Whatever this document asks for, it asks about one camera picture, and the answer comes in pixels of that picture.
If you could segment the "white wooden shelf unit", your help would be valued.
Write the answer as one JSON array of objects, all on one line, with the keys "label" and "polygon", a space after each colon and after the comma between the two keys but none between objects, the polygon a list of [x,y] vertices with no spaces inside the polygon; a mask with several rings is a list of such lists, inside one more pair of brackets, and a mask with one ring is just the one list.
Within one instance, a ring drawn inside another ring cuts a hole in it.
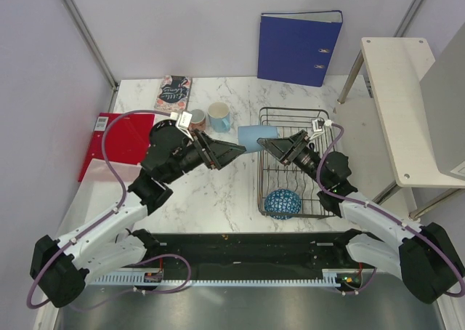
[{"label": "white wooden shelf unit", "polygon": [[417,220],[464,193],[464,181],[441,174],[434,161],[420,88],[434,56],[423,38],[365,37],[360,47],[373,96],[348,96],[356,65],[335,107],[349,180],[377,204]]}]

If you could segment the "red folder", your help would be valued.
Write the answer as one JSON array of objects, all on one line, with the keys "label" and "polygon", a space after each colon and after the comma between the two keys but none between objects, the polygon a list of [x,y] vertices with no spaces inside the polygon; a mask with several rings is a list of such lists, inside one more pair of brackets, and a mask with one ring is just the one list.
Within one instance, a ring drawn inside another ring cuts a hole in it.
[{"label": "red folder", "polygon": [[94,125],[94,131],[86,152],[86,157],[78,177],[81,182],[93,159],[103,160],[102,139],[108,126],[112,124],[105,138],[105,152],[109,161],[137,165],[149,146],[149,133],[155,116],[149,113],[135,113],[114,121],[120,113],[101,113]]}]

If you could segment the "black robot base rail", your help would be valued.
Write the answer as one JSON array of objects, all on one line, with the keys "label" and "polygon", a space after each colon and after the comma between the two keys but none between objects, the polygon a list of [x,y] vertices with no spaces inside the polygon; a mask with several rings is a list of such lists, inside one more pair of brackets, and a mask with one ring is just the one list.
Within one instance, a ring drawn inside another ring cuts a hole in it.
[{"label": "black robot base rail", "polygon": [[343,247],[345,233],[149,233],[137,230],[145,267],[183,279],[303,279],[359,265]]}]

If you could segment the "pink ceramic mug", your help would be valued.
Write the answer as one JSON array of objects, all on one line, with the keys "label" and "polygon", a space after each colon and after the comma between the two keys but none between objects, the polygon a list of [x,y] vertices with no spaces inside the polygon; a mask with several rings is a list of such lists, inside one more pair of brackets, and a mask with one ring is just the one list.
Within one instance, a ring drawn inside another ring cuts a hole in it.
[{"label": "pink ceramic mug", "polygon": [[192,118],[189,129],[204,131],[206,129],[206,114],[201,109],[191,110]]}]

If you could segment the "paperback book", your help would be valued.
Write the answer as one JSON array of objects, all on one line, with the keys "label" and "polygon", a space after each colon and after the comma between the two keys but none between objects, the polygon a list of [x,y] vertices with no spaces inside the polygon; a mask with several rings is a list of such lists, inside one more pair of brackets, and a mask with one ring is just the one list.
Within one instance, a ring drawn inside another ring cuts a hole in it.
[{"label": "paperback book", "polygon": [[192,78],[188,76],[164,76],[157,97],[154,110],[171,113],[186,110],[190,98]]}]

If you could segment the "blue tumbler cup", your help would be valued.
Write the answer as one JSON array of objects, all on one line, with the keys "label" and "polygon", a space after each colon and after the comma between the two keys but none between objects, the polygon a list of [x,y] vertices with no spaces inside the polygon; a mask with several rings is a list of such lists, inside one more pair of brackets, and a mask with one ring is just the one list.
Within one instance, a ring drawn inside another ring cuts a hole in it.
[{"label": "blue tumbler cup", "polygon": [[265,125],[238,127],[238,144],[246,148],[246,153],[255,153],[262,149],[257,142],[259,138],[279,138],[277,127]]}]

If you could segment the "blue patterned bowl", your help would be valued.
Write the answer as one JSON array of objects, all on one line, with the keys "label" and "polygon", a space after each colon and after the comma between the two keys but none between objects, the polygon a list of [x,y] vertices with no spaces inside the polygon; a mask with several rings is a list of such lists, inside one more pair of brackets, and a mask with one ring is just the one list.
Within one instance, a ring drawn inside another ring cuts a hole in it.
[{"label": "blue patterned bowl", "polygon": [[290,214],[298,214],[302,202],[299,195],[287,189],[277,189],[271,192],[264,201],[264,208],[276,220],[289,220]]}]

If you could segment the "light blue handled mug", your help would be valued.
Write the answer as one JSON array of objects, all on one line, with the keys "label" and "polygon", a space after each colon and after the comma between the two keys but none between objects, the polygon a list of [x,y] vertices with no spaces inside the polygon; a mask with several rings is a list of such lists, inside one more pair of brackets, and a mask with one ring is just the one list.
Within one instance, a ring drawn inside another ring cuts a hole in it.
[{"label": "light blue handled mug", "polygon": [[215,132],[230,131],[230,109],[224,102],[213,102],[208,110],[209,123]]}]

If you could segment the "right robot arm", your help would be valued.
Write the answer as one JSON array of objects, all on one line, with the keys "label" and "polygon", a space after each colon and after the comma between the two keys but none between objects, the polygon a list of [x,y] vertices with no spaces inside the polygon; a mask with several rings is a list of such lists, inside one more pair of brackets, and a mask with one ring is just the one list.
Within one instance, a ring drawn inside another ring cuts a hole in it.
[{"label": "right robot arm", "polygon": [[337,265],[361,262],[376,267],[400,279],[415,298],[427,304],[442,295],[464,296],[463,290],[451,291],[455,285],[464,285],[464,265],[443,227],[404,220],[367,199],[349,183],[352,172],[347,156],[332,145],[319,154],[305,131],[257,142],[282,165],[293,164],[316,182],[324,209],[362,228],[333,248]]}]

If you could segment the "black plate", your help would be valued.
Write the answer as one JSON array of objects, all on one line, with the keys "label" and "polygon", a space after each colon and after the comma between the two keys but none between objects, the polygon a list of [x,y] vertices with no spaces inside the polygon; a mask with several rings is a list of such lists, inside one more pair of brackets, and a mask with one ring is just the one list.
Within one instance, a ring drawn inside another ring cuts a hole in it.
[{"label": "black plate", "polygon": [[176,121],[166,119],[156,123],[149,134],[151,146],[172,149],[179,147],[184,134],[176,127]]}]

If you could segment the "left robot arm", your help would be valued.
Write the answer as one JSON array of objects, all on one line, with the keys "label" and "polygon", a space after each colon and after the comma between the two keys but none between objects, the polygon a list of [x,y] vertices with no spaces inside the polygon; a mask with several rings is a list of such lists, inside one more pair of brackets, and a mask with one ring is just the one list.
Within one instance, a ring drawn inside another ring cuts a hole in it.
[{"label": "left robot arm", "polygon": [[242,145],[215,140],[205,132],[183,132],[170,121],[155,125],[141,170],[112,207],[60,236],[37,240],[31,261],[31,292],[43,291],[56,308],[69,305],[86,286],[109,272],[140,263],[151,267],[159,249],[150,234],[137,231],[119,244],[111,240],[124,228],[150,216],[172,195],[169,184],[200,165],[220,170],[245,153]]}]

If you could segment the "black wire dish rack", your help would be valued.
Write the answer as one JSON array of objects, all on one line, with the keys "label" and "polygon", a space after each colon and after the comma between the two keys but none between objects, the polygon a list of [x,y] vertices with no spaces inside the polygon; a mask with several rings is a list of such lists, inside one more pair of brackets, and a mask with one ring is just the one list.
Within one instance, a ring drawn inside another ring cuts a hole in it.
[{"label": "black wire dish rack", "polygon": [[[312,135],[312,120],[329,119],[323,109],[263,107],[259,111],[259,125],[276,126],[279,137],[290,137],[301,130]],[[283,165],[267,151],[258,153],[257,206],[261,214],[270,216],[264,208],[266,197],[277,189],[296,192],[302,202],[298,214],[291,218],[322,219],[335,216],[335,199],[329,199],[321,192],[318,184],[295,164]]]}]

